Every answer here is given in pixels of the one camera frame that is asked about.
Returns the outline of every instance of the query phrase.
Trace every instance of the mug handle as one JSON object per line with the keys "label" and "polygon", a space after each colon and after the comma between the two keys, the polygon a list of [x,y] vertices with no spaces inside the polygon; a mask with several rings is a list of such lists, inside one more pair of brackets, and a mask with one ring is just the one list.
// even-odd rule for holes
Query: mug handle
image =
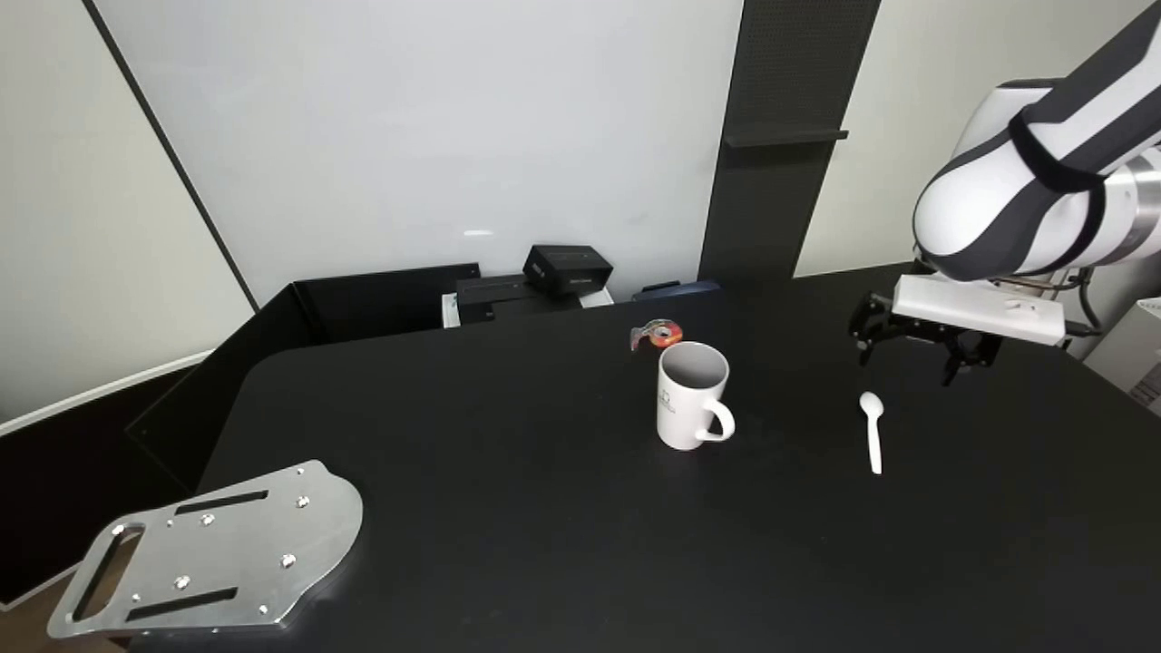
{"label": "mug handle", "polygon": [[718,424],[723,424],[723,430],[701,428],[701,430],[697,430],[701,443],[726,443],[726,440],[731,440],[735,422],[731,422],[731,410],[728,410],[726,403],[702,399],[702,403],[687,403],[687,405],[712,410],[712,412],[718,418]]}

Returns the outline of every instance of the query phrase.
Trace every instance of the cable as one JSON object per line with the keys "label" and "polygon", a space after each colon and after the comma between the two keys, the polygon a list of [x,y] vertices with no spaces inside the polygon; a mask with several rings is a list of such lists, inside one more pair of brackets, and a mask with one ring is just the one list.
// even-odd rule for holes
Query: cable
{"label": "cable", "polygon": [[1077,273],[1080,312],[1084,312],[1087,325],[1090,325],[1095,335],[1103,335],[1098,316],[1090,312],[1090,300],[1087,300],[1087,288],[1090,288],[1090,267],[1080,267],[1080,273]]}

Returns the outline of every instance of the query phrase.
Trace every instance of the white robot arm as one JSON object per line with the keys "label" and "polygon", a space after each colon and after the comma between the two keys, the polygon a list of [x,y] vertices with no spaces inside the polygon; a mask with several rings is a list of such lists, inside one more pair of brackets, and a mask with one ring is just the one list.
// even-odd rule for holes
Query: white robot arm
{"label": "white robot arm", "polygon": [[1061,346],[1061,306],[1001,283],[1161,250],[1161,4],[1059,85],[1006,85],[913,206],[921,267],[867,299],[851,336],[950,349],[948,380],[1001,340]]}

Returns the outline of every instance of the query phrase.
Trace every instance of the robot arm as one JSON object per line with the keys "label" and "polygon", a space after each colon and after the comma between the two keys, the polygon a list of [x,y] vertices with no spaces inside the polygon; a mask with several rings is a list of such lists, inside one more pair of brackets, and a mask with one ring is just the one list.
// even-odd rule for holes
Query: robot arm
{"label": "robot arm", "polygon": [[1007,279],[1161,250],[1161,4],[1074,76],[957,154],[913,241],[954,279]]}

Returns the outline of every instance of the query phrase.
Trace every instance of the white wall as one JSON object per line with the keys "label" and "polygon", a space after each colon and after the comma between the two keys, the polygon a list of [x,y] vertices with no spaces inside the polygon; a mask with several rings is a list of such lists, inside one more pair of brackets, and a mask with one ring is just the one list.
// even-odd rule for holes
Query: white wall
{"label": "white wall", "polygon": [[985,89],[1071,74],[1146,4],[881,0],[799,277],[913,258],[913,198]]}
{"label": "white wall", "polygon": [[691,279],[745,0],[96,0],[258,300],[596,242]]}
{"label": "white wall", "polygon": [[214,349],[246,300],[81,0],[0,4],[0,437]]}

